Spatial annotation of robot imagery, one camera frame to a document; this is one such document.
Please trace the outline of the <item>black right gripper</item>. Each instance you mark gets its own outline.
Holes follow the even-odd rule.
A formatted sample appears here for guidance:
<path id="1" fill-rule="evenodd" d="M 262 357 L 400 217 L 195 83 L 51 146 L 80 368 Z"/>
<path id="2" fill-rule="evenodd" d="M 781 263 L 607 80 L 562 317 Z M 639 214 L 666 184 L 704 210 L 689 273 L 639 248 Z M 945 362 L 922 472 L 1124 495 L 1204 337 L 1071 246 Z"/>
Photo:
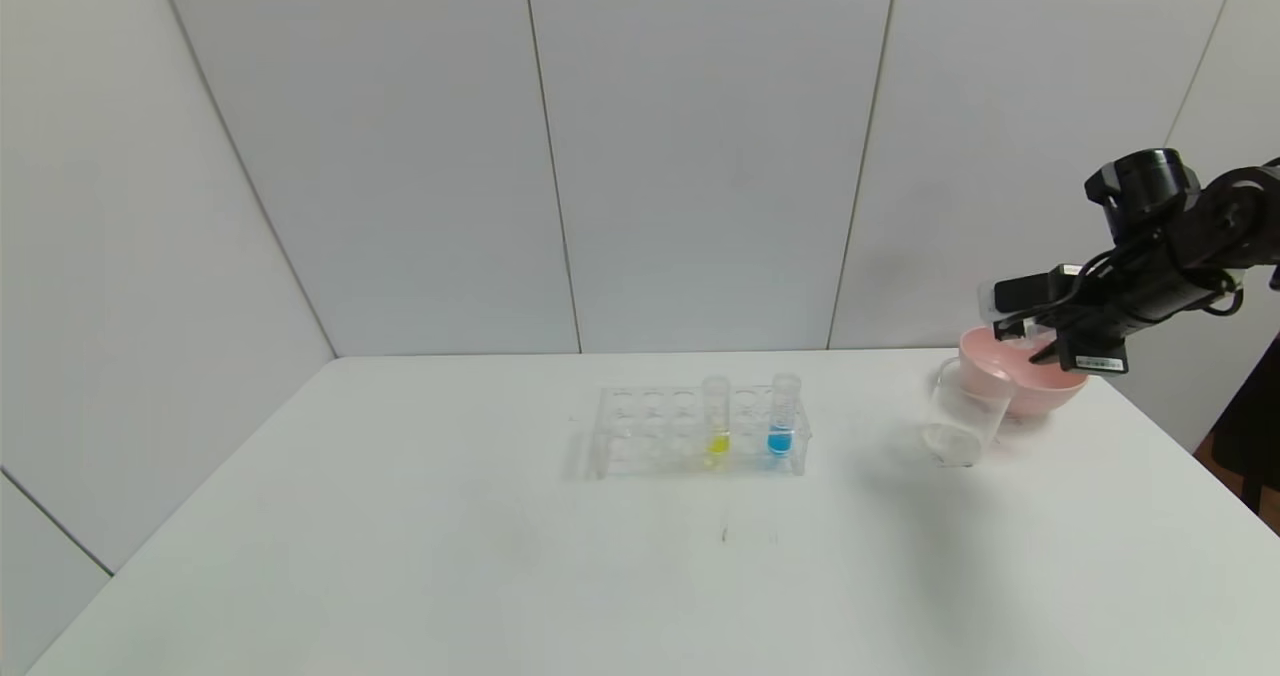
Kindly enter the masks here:
<path id="1" fill-rule="evenodd" d="M 1043 328 L 1033 312 L 1001 312 L 992 323 L 998 342 L 1034 342 L 1033 365 L 1059 364 L 1069 373 L 1120 375 L 1129 373 L 1126 339 L 1164 324 L 1180 312 L 1212 310 L 1236 300 L 1235 269 L 1178 270 L 1170 262 L 1139 269 L 1107 268 L 1088 275 L 1053 274 L 1053 306 Z"/>

